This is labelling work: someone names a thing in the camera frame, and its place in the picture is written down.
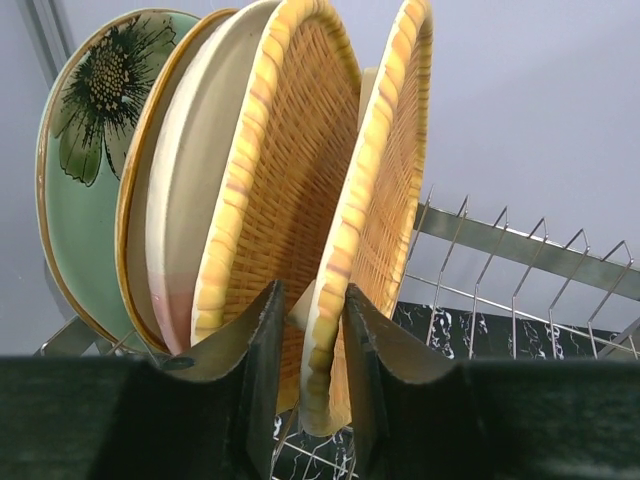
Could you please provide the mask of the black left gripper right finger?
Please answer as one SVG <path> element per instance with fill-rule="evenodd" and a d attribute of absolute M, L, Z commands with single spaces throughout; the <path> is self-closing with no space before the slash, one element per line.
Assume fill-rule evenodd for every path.
<path fill-rule="evenodd" d="M 363 479 L 635 479 L 639 365 L 451 360 L 355 285 L 342 317 Z"/>

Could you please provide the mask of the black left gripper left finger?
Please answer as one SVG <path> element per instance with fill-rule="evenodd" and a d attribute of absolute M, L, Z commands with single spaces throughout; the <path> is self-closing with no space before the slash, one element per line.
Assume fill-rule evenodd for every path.
<path fill-rule="evenodd" d="M 5 357 L 5 479 L 267 479 L 285 289 L 156 366 L 124 357 Z"/>

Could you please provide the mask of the peach bird plate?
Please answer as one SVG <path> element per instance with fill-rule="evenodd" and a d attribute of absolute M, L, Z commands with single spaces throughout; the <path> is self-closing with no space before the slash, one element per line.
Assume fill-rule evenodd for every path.
<path fill-rule="evenodd" d="M 149 172 L 160 127 L 179 80 L 209 35 L 236 12 L 235 8 L 224 8 L 201 19 L 187 19 L 186 32 L 176 35 L 176 45 L 165 56 L 152 81 L 120 180 L 114 239 L 120 293 L 141 340 L 162 353 L 167 353 L 169 348 L 153 310 L 145 256 Z"/>

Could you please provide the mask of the cream and pink plate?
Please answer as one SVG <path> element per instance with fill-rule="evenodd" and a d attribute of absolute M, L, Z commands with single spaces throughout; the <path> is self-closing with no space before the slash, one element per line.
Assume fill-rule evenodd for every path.
<path fill-rule="evenodd" d="M 254 56 L 277 4 L 256 1 L 197 50 L 172 96 L 149 175 L 145 253 L 169 351 L 190 346 L 196 277 Z"/>

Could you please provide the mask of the mint green flower plate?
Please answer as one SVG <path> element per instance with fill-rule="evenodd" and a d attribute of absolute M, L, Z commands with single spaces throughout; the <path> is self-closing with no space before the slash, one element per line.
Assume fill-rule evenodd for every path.
<path fill-rule="evenodd" d="M 198 17 L 169 8 L 121 15 L 91 35 L 59 72 L 36 148 L 41 244 L 54 281 L 106 340 L 140 352 L 115 262 L 115 212 L 130 142 L 169 55 Z"/>

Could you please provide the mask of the wooden plate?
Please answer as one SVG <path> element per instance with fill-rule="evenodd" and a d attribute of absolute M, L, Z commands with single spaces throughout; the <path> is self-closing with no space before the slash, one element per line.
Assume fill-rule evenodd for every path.
<path fill-rule="evenodd" d="M 282 1 L 256 50 L 196 280 L 191 340 L 274 280 L 292 308 L 314 281 L 350 163 L 361 74 L 326 1 Z"/>

